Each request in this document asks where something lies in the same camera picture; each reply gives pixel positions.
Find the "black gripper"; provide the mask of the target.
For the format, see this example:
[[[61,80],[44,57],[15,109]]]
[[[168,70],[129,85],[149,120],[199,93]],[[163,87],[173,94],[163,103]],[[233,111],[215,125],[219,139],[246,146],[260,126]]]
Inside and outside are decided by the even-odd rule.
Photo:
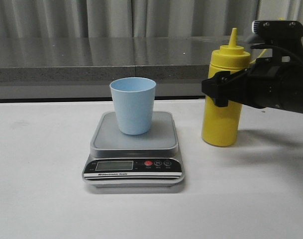
[[[254,108],[274,108],[303,114],[303,64],[260,61],[253,67],[230,75],[216,72],[202,80],[202,92],[217,107],[227,107],[223,85],[228,78],[227,97]]]

